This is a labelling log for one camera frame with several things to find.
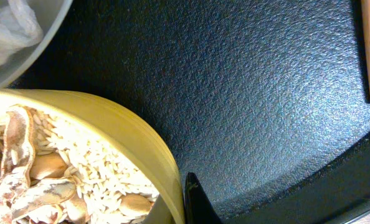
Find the round black serving tray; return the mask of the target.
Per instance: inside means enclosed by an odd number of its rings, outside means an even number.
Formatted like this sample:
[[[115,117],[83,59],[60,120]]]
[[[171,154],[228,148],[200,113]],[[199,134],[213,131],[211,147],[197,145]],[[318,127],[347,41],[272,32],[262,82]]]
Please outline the round black serving tray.
[[[14,88],[83,91],[142,117],[227,223],[370,209],[359,1],[74,1]]]

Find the grey plate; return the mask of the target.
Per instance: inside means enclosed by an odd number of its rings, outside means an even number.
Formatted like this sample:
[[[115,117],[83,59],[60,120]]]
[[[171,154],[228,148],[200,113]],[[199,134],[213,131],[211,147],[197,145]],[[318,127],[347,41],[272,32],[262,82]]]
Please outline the grey plate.
[[[0,8],[6,6],[7,2],[0,1]],[[36,14],[44,36],[38,44],[16,52],[0,66],[0,88],[8,86],[19,78],[35,62],[58,31],[72,5],[72,0],[28,0],[27,2]]]

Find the white napkin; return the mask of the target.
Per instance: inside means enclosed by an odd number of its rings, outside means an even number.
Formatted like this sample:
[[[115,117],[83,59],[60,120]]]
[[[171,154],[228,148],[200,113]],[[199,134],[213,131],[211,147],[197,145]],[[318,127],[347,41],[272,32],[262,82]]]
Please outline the white napkin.
[[[25,0],[8,0],[0,8],[0,66],[26,47],[38,44],[44,33]]]

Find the food scraps with rice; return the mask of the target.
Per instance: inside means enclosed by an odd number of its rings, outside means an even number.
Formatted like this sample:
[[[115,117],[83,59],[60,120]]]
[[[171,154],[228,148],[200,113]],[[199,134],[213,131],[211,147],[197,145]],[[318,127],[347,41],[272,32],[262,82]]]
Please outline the food scraps with rice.
[[[24,105],[0,114],[0,223],[142,223],[158,196],[83,126]]]

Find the yellow bowl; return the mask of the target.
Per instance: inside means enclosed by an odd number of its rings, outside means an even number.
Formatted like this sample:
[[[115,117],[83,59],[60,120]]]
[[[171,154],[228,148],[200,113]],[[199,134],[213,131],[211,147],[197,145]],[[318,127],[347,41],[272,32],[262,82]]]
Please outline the yellow bowl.
[[[159,134],[122,105],[77,91],[0,90],[0,117],[11,105],[51,110],[106,139],[149,178],[160,192],[145,223],[185,223],[179,169]]]

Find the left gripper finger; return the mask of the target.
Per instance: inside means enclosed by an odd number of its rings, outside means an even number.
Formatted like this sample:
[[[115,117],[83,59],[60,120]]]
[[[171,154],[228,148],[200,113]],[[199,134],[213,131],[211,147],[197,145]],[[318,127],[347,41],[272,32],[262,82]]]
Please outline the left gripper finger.
[[[187,174],[184,198],[187,224],[222,224],[193,172]]]

